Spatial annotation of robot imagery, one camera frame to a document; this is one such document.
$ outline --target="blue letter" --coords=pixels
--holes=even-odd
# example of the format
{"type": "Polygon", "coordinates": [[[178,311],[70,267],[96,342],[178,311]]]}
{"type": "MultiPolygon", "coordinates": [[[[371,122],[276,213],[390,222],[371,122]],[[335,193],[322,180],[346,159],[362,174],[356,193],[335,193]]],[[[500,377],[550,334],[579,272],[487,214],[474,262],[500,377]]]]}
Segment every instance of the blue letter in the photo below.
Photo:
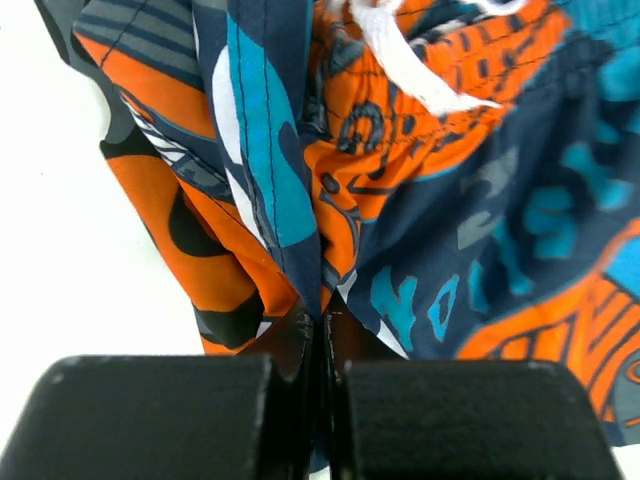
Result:
{"type": "Polygon", "coordinates": [[[433,301],[431,307],[429,307],[429,320],[431,320],[431,326],[433,327],[433,334],[440,341],[444,341],[444,335],[447,333],[447,327],[449,326],[449,318],[451,317],[451,311],[453,310],[453,305],[456,302],[456,291],[458,290],[458,281],[460,280],[459,275],[454,275],[451,277],[447,283],[445,283],[440,291],[438,292],[438,296],[433,301]],[[442,297],[448,295],[447,298],[447,315],[444,318],[444,321],[440,320],[440,301],[442,297]]]}
{"type": "Polygon", "coordinates": [[[482,270],[482,265],[477,260],[471,262],[468,279],[469,303],[471,303],[471,308],[476,312],[487,313],[489,311],[489,303],[482,290],[482,270]]]}
{"type": "Polygon", "coordinates": [[[571,195],[564,187],[542,187],[531,195],[523,223],[535,241],[535,256],[540,259],[567,258],[573,252],[578,232],[571,215],[571,195]]]}
{"type": "Polygon", "coordinates": [[[600,210],[618,210],[629,203],[633,187],[627,182],[612,180],[612,169],[596,162],[586,143],[567,147],[560,163],[582,176],[600,210]]]}
{"type": "Polygon", "coordinates": [[[391,267],[380,270],[371,283],[371,304],[383,317],[386,315],[391,324],[398,331],[399,340],[403,348],[410,352],[413,350],[411,343],[411,328],[416,322],[413,314],[413,296],[418,287],[418,279],[406,277],[398,288],[396,295],[391,284],[391,267]]]}

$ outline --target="white drawstring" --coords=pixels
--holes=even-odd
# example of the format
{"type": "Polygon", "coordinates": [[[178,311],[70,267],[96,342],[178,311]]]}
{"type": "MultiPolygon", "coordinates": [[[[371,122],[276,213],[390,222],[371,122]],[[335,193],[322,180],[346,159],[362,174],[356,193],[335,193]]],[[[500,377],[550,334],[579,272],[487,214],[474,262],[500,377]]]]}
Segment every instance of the white drawstring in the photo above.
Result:
{"type": "MultiPolygon", "coordinates": [[[[338,13],[346,1],[328,0],[327,7],[338,13]]],[[[500,104],[495,102],[458,94],[420,61],[395,21],[395,13],[404,0],[378,0],[375,7],[371,6],[372,1],[350,0],[351,14],[373,56],[400,90],[418,100],[431,115],[437,117],[480,106],[500,108],[500,104]]],[[[517,12],[528,0],[515,0],[506,5],[495,4],[491,0],[458,1],[476,4],[488,15],[504,16],[517,12]]]]}

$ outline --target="white background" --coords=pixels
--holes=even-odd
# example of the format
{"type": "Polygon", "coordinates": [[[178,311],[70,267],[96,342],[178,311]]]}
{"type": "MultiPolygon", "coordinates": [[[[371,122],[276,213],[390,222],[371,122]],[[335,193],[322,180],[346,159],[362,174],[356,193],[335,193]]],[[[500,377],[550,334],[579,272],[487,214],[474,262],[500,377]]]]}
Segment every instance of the white background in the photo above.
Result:
{"type": "MultiPolygon", "coordinates": [[[[186,295],[98,150],[105,107],[34,4],[0,2],[0,451],[61,357],[202,352],[186,295]]],[[[617,454],[640,479],[640,446],[617,454]]]]}

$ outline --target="orange fabric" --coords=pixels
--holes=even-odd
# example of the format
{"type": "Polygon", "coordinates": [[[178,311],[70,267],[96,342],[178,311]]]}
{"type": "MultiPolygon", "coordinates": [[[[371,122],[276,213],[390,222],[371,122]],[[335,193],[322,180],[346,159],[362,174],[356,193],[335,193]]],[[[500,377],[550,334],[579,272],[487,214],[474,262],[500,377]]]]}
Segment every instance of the orange fabric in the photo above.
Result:
{"type": "Polygon", "coordinates": [[[204,92],[144,65],[116,48],[77,36],[116,86],[132,92],[144,105],[170,122],[203,137],[215,138],[204,92]]]}
{"type": "Polygon", "coordinates": [[[265,315],[279,317],[293,308],[297,293],[269,254],[244,227],[236,207],[216,202],[182,181],[180,184],[202,217],[217,232],[220,243],[233,252],[256,283],[265,315]]]}
{"type": "MultiPolygon", "coordinates": [[[[640,322],[640,306],[634,304],[613,325],[609,321],[610,328],[604,331],[606,320],[600,317],[610,319],[610,311],[605,308],[596,312],[592,299],[606,282],[602,272],[610,259],[629,240],[638,236],[640,220],[634,220],[608,245],[592,271],[579,282],[544,303],[532,305],[523,312],[486,326],[464,345],[458,358],[495,357],[496,351],[496,358],[505,358],[499,353],[501,345],[514,342],[523,335],[535,336],[532,358],[547,360],[551,354],[565,351],[567,366],[588,389],[596,412],[602,415],[618,370],[625,358],[640,345],[640,333],[636,333],[626,339],[624,345],[614,348],[640,322]],[[555,329],[553,335],[537,334],[537,329],[547,331],[549,328],[555,329]]],[[[610,308],[617,311],[621,305],[629,303],[622,292],[616,293],[612,303],[614,301],[610,308]]]]}
{"type": "Polygon", "coordinates": [[[143,155],[112,158],[109,166],[196,307],[230,312],[255,292],[253,282],[232,254],[199,258],[187,255],[175,245],[168,219],[179,184],[160,158],[143,155]]]}
{"type": "MultiPolygon", "coordinates": [[[[397,14],[400,28],[407,32],[420,14],[432,2],[405,2],[397,14]]],[[[326,11],[324,2],[317,2],[313,20],[316,38],[310,53],[309,72],[326,61],[334,42],[352,42],[359,38],[357,25],[345,9],[345,22],[326,11]]],[[[328,240],[325,259],[345,276],[353,269],[357,255],[352,232],[341,210],[358,211],[361,221],[376,219],[389,195],[403,182],[437,175],[462,164],[491,131],[500,125],[512,108],[512,102],[523,86],[561,42],[570,27],[568,17],[559,9],[550,8],[549,0],[531,0],[519,13],[522,28],[513,31],[504,17],[491,18],[479,24],[461,28],[435,44],[423,45],[425,64],[441,76],[452,88],[482,99],[502,104],[502,108],[479,108],[458,112],[444,119],[430,115],[415,99],[397,91],[391,101],[391,82],[377,63],[371,50],[364,45],[364,54],[345,70],[328,75],[323,91],[328,111],[331,141],[318,141],[305,150],[305,162],[313,172],[312,197],[318,228],[328,240]],[[469,40],[464,44],[461,36],[469,40]],[[505,64],[508,56],[513,68],[505,64]],[[479,62],[487,65],[487,77],[480,74],[479,62]],[[366,117],[355,119],[349,126],[354,106],[374,105],[383,118],[382,138],[366,147],[371,140],[372,124],[366,117]],[[403,132],[407,118],[415,121],[410,132],[403,132]],[[336,151],[336,144],[347,135],[362,139],[355,152],[336,151]],[[322,196],[321,179],[330,175],[338,185],[335,193],[322,196]]],[[[330,292],[322,292],[326,305],[330,292]]]]}

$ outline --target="patterned fabric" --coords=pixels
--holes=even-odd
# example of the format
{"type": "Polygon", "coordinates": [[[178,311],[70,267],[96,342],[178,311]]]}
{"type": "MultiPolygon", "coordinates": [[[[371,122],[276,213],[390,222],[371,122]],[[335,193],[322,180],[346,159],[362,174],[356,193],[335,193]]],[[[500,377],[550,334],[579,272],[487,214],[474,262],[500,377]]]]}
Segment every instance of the patterned fabric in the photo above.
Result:
{"type": "MultiPolygon", "coordinates": [[[[41,1],[68,53],[73,9],[41,1]]],[[[68,60],[120,109],[102,150],[208,352],[338,292],[410,359],[566,364],[611,442],[640,442],[640,2],[406,0],[418,58],[501,105],[439,118],[322,0],[76,16],[98,68],[68,60]]]]}

